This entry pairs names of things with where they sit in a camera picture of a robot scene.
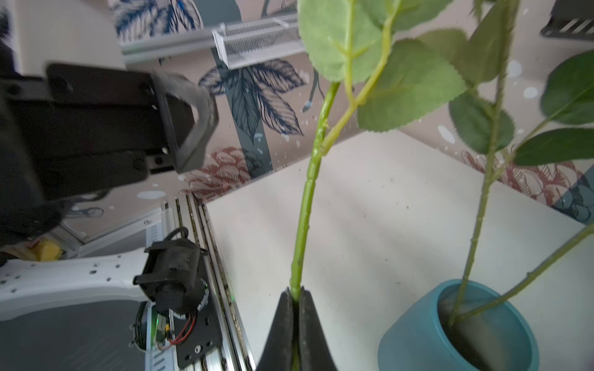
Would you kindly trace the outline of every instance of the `white table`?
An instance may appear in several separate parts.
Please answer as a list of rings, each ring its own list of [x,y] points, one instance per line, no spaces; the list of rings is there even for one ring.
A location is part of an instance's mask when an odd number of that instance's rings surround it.
[[[208,204],[256,362],[288,285],[307,164]],[[480,173],[400,132],[360,134],[324,159],[303,277],[341,371],[376,370],[392,323],[461,277],[481,183]],[[472,279],[504,292],[581,227],[498,183]],[[593,248],[591,237],[512,300],[536,335],[542,371],[592,367]]]

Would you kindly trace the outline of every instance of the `green leaf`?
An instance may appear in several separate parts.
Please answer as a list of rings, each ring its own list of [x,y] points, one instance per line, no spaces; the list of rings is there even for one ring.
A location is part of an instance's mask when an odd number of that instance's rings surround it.
[[[398,128],[465,90],[462,77],[436,51],[417,40],[398,41],[367,101],[358,109],[359,127],[370,131]]]
[[[450,102],[450,117],[458,135],[468,147],[478,153],[489,151],[493,105],[470,93],[464,93]],[[511,143],[514,138],[514,123],[507,112],[502,111],[497,137],[497,150]]]
[[[541,110],[562,123],[594,122],[594,50],[571,57],[551,72]]]
[[[383,0],[365,0],[384,5]],[[381,55],[381,28],[357,0],[300,0],[299,33],[318,72],[343,81],[352,61],[352,81],[367,79]]]
[[[456,55],[454,64],[467,80],[480,84],[491,81],[499,73],[499,55],[503,46],[504,6],[499,0]]]
[[[416,38],[435,50],[448,61],[453,62],[458,50],[466,45],[466,33],[459,28],[443,28],[426,32]]]
[[[594,129],[569,128],[544,132],[529,139],[516,152],[520,166],[537,166],[594,158]]]
[[[372,19],[377,24],[383,24],[386,19],[384,1],[363,0],[362,2]],[[432,20],[451,2],[452,0],[402,0],[400,12],[392,25],[392,32],[408,30],[419,23]]]

